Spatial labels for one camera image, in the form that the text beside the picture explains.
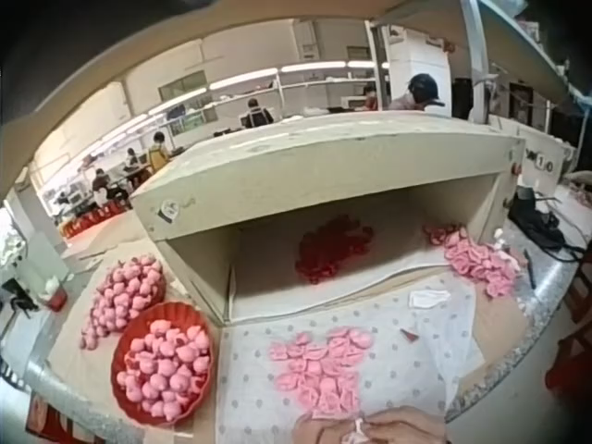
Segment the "pile of pink foam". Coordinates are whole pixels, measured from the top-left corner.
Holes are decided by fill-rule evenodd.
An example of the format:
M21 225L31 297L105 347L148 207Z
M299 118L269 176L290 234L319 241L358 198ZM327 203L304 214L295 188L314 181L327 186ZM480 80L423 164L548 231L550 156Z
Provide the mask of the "pile of pink foam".
M123 330L164 290L163 266L151 254L132 257L109 270L92 298L84 320L80 348L94 350L99 338Z
M312 342L308 332L289 343L273 343L269 358L286 363L286 373L275 378L276 389L292 391L301 406L316 417L347 417L360 411L359 373L373 336L360 328L338 327L326 343Z
M432 245L446 249L444 257L459 275L474 282L484 282L486 293L492 298L512 293L516 271L510 261L489 245L474 242L465 227L425 228Z
M117 383L152 417L174 421L195 401L210 372L210 339L199 326L186 331L159 319L133 339Z

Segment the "red plastic tray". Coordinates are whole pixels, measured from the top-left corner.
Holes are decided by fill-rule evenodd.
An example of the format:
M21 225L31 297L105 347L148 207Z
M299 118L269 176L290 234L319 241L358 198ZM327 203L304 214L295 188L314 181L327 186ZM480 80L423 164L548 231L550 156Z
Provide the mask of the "red plastic tray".
M150 324L157 319L166 319L172 323L172 327L186 330L191 326L200 326L210 338L210 368L208 369L205 381L202 385L202 391L199 396L189 405L187 410L179 416L175 421L167 422L166 418L153 418L149 413L142 410L140 404L131 402L126 398L125 390L121 389L117 384L117 373L124 371L126 365L124 363L124 356L130 349L132 339L143 338L150 333ZM210 386L212 385L214 366L214 347L212 343L212 336L209 334L205 318L200 312L195 310L192 306L183 302L164 302L155 305L152 308L146 309L140 313L138 317L133 319L125 328L119 342L113 353L113 360L111 361L111 390L113 396L117 400L117 404L128 417L138 421L140 424L148 424L151 426L171 426L182 421L188 416L192 415L195 410L202 404L207 396Z

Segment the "factory floor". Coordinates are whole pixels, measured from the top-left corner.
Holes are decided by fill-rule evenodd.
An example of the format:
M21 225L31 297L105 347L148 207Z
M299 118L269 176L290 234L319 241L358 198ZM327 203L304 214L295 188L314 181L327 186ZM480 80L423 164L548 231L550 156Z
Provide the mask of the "factory floor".
M557 341L574 331L565 308L524 360L474 408L449 424L454 444L563 444L572 424L543 384ZM31 395L0 380L0 443L47 442L24 431Z

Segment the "baseball cap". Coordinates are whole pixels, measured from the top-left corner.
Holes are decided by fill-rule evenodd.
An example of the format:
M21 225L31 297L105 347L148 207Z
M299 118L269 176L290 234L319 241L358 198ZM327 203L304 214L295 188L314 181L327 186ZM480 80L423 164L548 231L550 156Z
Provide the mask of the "baseball cap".
M417 104L445 106L438 97L438 84L429 74L421 73L411 77L409 92Z

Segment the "label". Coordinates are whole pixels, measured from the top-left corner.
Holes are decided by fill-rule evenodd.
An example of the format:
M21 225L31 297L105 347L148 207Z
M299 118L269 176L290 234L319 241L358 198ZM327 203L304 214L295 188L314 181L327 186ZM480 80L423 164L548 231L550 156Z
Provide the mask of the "label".
M165 222L171 224L179 215L179 204L170 200L163 201L160 210L158 210L158 215Z

